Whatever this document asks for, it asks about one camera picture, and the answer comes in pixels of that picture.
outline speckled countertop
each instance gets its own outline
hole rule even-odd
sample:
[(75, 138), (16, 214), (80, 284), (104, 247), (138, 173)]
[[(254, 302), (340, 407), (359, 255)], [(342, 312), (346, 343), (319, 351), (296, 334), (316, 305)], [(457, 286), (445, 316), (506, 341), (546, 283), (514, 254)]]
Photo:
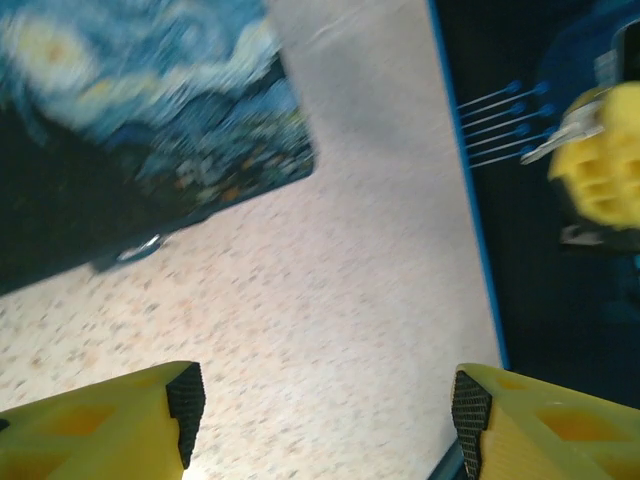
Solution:
[(195, 360), (185, 478), (423, 480), (453, 438), (455, 365), (498, 362), (425, 9), (274, 15), (318, 171), (139, 264), (1, 298), (0, 405)]

